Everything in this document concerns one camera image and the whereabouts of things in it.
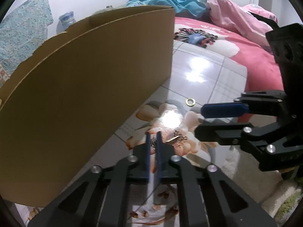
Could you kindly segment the teal floral hanging cloth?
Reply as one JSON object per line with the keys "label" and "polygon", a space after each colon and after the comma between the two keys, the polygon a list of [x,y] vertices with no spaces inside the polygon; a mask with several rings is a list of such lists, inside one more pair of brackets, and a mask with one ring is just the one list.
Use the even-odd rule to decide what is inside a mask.
{"label": "teal floral hanging cloth", "polygon": [[53,23],[49,0],[27,0],[1,22],[1,85],[47,40]]}

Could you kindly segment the light pink blanket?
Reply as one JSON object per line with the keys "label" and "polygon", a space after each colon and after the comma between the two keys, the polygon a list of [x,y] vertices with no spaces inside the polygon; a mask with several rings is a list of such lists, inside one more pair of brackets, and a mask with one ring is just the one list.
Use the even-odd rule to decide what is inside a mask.
{"label": "light pink blanket", "polygon": [[230,0],[206,0],[211,21],[219,27],[238,33],[261,47],[268,47],[266,33],[272,30],[269,24],[255,15],[278,22],[275,14],[254,4],[240,7]]}

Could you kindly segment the white shaggy rug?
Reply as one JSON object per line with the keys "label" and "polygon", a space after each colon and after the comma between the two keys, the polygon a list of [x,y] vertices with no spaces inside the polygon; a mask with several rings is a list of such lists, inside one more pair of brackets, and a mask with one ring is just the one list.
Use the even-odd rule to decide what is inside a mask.
{"label": "white shaggy rug", "polygon": [[258,161],[236,146],[226,156],[222,171],[283,226],[302,199],[302,186],[283,180],[279,171],[262,172]]}

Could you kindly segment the floral plastic tablecloth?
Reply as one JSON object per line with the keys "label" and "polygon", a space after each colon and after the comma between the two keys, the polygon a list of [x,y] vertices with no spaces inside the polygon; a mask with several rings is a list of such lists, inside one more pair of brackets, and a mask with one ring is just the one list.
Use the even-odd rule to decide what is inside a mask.
{"label": "floral plastic tablecloth", "polygon": [[170,139],[174,131],[187,136],[175,146],[193,165],[214,163],[222,167],[229,147],[200,142],[194,137],[194,129],[203,122],[202,105],[233,101],[245,89],[247,68],[231,59],[238,51],[230,42],[205,49],[174,42],[170,78],[126,119],[75,177],[80,178],[93,165],[115,165],[130,155],[134,146],[144,143],[146,133],[155,135],[158,131],[164,140]]}

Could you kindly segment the brown cardboard box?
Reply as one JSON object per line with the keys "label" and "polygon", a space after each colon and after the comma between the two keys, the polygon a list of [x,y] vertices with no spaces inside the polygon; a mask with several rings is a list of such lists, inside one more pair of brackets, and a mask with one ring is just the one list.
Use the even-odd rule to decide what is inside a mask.
{"label": "brown cardboard box", "polygon": [[1,87],[1,196],[44,207],[169,77],[175,11],[92,15],[44,42]]}

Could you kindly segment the water dispenser bottle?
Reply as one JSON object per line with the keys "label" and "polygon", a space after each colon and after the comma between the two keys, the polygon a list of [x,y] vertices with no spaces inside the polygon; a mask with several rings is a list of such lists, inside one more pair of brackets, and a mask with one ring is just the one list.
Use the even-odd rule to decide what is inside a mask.
{"label": "water dispenser bottle", "polygon": [[73,25],[74,23],[76,23],[76,20],[74,18],[74,12],[66,12],[65,14],[59,17],[56,33],[59,34],[64,32],[69,26]]}

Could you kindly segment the pink floral bed quilt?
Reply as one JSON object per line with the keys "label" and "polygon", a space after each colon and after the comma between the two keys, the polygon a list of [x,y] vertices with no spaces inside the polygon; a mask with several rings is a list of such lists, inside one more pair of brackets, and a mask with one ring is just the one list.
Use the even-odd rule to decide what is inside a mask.
{"label": "pink floral bed quilt", "polygon": [[200,29],[208,36],[199,47],[174,42],[169,89],[197,104],[231,102],[242,92],[283,90],[274,57],[237,33],[194,19],[176,18],[175,31]]}

